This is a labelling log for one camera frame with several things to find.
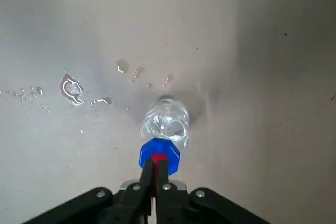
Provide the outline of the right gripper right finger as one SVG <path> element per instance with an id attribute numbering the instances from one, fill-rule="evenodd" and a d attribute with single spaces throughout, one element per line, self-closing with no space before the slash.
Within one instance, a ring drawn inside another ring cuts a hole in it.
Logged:
<path id="1" fill-rule="evenodd" d="M 155 163 L 155 190 L 157 223 L 268 223 L 209 188 L 178 189 L 169 182 L 168 161 Z"/>

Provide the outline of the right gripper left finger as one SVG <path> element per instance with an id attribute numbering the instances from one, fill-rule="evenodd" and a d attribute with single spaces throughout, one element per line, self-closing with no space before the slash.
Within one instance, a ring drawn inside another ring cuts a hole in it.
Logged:
<path id="1" fill-rule="evenodd" d="M 113 194 L 105 187 L 91 189 L 26 223 L 136 223 L 148 215 L 154 162 L 148 160 L 138 181 Z"/>

